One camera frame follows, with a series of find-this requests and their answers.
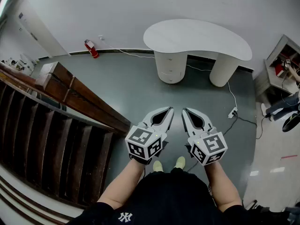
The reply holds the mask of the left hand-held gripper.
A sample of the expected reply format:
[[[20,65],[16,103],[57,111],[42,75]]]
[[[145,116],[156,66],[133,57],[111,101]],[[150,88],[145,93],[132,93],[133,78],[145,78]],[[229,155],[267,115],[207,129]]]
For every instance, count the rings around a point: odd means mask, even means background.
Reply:
[[[159,157],[166,146],[174,108],[162,107],[149,112],[138,126],[132,126],[125,138],[128,153],[141,160]]]

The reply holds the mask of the person's right forearm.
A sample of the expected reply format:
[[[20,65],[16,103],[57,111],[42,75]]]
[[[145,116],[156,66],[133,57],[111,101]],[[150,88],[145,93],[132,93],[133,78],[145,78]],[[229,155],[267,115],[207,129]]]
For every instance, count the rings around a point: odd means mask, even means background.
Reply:
[[[208,164],[204,169],[210,183],[212,197],[222,212],[234,205],[242,205],[237,188],[219,162]]]

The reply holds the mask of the white door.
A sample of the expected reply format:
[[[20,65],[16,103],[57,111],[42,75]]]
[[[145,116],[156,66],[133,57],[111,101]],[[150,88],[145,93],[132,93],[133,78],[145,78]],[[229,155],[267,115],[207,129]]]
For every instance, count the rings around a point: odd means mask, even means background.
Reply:
[[[18,22],[49,57],[69,55],[42,22],[28,0],[19,0],[15,14]]]

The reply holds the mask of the small white drawer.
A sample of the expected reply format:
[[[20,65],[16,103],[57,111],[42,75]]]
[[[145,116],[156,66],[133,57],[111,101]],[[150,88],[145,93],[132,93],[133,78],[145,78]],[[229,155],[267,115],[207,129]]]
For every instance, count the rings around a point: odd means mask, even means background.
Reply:
[[[157,66],[182,66],[187,62],[187,52],[162,53],[154,52]]]
[[[186,70],[186,65],[177,66],[176,64],[162,64],[157,65],[157,70],[160,73],[166,74],[166,75],[184,75]]]

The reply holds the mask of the person's pale yellow right shoe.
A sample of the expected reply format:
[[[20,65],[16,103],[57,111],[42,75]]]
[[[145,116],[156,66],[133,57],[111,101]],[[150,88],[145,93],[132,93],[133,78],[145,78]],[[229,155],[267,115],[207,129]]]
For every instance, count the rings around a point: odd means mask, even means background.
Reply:
[[[179,169],[182,169],[182,170],[183,170],[184,167],[185,167],[185,164],[186,164],[185,157],[184,157],[184,156],[180,156],[180,157],[177,159],[174,168],[179,168]]]

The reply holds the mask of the red fire extinguisher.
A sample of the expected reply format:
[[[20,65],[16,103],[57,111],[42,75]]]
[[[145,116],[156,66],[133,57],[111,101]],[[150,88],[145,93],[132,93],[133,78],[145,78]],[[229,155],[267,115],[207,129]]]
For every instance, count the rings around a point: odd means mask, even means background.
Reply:
[[[93,58],[98,58],[99,57],[99,53],[98,51],[95,49],[95,45],[92,41],[86,39],[84,41],[84,45],[85,47],[88,49],[89,53],[92,55]]]

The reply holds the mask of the person's left forearm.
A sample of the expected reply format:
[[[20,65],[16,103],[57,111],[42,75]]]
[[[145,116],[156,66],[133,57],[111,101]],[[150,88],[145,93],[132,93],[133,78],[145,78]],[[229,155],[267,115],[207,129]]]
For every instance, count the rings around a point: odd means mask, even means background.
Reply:
[[[145,165],[132,159],[122,172],[108,185],[98,202],[106,203],[114,210],[122,207],[136,188]]]

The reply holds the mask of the white kidney-shaped desk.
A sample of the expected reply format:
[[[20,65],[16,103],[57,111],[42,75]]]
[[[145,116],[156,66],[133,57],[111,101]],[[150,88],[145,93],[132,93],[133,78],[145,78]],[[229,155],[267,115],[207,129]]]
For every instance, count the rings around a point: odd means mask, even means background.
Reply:
[[[144,33],[143,41],[153,52],[210,52],[217,55],[210,82],[223,87],[242,61],[252,59],[249,44],[236,33],[219,25],[193,19],[158,22]]]

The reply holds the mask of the white equipment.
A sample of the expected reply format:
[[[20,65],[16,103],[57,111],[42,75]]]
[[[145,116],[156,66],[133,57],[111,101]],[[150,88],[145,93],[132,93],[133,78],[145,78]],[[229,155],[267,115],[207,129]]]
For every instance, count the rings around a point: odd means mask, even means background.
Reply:
[[[20,54],[19,64],[22,65],[23,74],[28,76],[32,75],[35,69],[35,64],[23,53]]]

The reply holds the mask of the black neon green object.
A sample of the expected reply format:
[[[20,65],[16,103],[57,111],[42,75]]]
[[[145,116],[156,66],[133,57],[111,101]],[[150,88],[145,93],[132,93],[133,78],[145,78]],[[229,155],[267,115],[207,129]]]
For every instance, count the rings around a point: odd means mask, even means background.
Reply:
[[[295,126],[300,123],[300,112],[293,113],[285,122],[282,127],[283,132],[292,130]]]

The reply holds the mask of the red box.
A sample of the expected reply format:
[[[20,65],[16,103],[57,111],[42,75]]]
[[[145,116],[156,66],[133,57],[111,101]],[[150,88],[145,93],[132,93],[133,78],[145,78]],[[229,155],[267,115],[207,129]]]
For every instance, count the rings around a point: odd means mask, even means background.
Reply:
[[[284,64],[283,63],[277,64],[275,66],[275,73],[276,73],[277,77],[280,77],[284,72],[285,72],[285,69],[284,69]]]

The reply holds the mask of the gray wooden shelf cabinet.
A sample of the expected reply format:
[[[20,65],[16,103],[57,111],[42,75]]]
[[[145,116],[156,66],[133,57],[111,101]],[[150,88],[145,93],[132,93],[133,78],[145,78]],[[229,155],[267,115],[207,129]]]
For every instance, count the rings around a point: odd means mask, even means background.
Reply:
[[[284,64],[285,72],[277,77],[275,66]],[[293,67],[300,76],[300,45],[283,35],[274,50],[264,60],[262,72],[254,79],[256,95],[259,96],[270,89],[281,90],[284,94],[293,94],[298,90],[296,80],[289,71]]]

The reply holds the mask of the person's black shirt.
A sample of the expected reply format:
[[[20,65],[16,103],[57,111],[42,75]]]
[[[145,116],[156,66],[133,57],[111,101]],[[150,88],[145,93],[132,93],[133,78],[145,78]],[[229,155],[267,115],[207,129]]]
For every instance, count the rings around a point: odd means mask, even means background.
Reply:
[[[143,178],[120,208],[97,202],[66,225],[290,225],[283,218],[260,217],[241,205],[224,212],[208,187],[179,168]]]

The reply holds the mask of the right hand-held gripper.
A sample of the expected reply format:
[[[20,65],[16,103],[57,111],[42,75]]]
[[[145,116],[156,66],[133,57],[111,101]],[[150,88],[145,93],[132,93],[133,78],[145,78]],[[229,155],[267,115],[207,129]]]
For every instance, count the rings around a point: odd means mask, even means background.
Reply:
[[[182,120],[188,136],[188,149],[193,158],[206,166],[220,160],[228,147],[222,132],[213,127],[209,117],[192,108],[183,108]]]

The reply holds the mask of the dark wooden stair railing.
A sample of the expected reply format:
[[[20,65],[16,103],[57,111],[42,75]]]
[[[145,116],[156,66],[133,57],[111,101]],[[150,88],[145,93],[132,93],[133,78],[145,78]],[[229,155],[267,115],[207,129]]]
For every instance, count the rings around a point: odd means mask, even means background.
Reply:
[[[98,200],[113,144],[130,122],[59,62],[32,78],[0,62],[0,163],[47,196]]]

